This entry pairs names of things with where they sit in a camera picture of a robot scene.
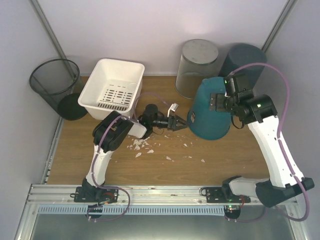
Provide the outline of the teal plastic bin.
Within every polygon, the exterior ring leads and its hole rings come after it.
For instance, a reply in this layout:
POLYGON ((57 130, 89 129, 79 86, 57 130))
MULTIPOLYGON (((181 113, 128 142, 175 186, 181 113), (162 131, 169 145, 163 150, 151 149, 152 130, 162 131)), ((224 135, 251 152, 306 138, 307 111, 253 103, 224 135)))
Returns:
POLYGON ((197 137, 217 140, 228 133, 231 126, 230 113, 217 112, 211 100, 212 94, 224 94, 225 91, 222 77, 202 80, 187 114, 188 127, 197 137))

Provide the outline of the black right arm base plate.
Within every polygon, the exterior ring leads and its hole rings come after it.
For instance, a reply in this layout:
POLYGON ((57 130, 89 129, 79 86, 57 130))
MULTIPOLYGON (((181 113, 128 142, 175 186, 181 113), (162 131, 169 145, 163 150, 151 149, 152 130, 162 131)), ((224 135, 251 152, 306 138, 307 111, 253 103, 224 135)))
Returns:
POLYGON ((199 194, 206 198, 207 203, 228 203, 242 204, 250 203, 248 196, 234 195, 233 193, 225 193, 221 186, 204 186, 199 189, 199 194))

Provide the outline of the silver mesh metal bin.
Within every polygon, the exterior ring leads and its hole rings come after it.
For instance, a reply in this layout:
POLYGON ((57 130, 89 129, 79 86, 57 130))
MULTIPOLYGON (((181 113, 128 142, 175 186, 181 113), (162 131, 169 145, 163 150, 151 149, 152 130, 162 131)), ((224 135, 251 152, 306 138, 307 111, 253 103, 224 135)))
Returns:
POLYGON ((175 80, 176 91, 193 99, 203 79, 214 75, 218 47, 205 39, 191 39, 184 43, 175 80))

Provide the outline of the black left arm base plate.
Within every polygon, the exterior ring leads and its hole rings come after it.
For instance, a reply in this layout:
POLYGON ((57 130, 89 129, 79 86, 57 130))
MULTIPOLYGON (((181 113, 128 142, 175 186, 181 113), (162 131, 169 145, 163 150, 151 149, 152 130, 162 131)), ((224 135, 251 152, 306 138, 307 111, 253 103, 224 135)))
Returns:
POLYGON ((117 189, 101 189, 90 185, 89 187, 77 187, 75 193, 71 193, 70 197, 76 203, 109 204, 117 202, 118 193, 117 189))

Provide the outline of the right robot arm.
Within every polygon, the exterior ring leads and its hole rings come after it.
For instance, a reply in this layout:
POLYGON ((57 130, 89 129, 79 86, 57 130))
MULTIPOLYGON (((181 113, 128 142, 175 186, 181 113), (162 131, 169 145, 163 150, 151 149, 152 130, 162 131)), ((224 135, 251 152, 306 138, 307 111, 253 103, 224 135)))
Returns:
POLYGON ((223 83, 225 93, 211 95, 215 110, 230 113, 238 117, 243 126, 248 126, 269 172, 269 178, 238 175, 224 180, 221 186, 223 200, 232 203, 239 196, 253 197, 271 208, 314 188, 313 179, 299 170, 278 129, 280 120, 272 99, 266 94, 254 95, 245 74, 226 76, 223 83))

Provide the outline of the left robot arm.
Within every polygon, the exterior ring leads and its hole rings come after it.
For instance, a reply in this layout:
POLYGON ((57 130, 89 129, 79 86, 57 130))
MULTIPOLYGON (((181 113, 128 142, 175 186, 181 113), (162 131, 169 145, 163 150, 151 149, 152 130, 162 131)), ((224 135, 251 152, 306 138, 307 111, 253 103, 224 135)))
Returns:
POLYGON ((179 131, 188 127, 188 122, 176 114, 176 103, 172 104, 167 114, 158 110, 157 105, 148 104, 137 120, 129 119, 118 111, 112 111, 93 130, 94 156, 90 170, 76 192, 82 198, 98 202, 103 197, 102 186, 112 154, 120 147, 127 136, 141 140, 147 139, 153 128, 179 131))

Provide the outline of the white plastic tub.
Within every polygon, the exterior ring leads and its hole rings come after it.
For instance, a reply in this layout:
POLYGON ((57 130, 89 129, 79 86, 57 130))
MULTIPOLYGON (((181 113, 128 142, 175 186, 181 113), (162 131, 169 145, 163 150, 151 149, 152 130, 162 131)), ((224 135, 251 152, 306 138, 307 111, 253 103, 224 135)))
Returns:
POLYGON ((89 76, 78 104, 96 120, 112 111, 131 118, 140 95, 145 66, 141 63, 103 58, 89 76))

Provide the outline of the black wire mesh bin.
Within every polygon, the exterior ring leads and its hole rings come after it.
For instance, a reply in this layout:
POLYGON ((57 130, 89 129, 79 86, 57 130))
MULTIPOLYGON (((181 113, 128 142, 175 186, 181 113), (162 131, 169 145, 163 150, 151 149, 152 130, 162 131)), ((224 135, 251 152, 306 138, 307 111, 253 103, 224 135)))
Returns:
POLYGON ((51 59, 40 64, 31 73, 29 85, 65 120, 79 120, 88 113, 78 103, 85 86, 80 69, 69 59, 51 59))

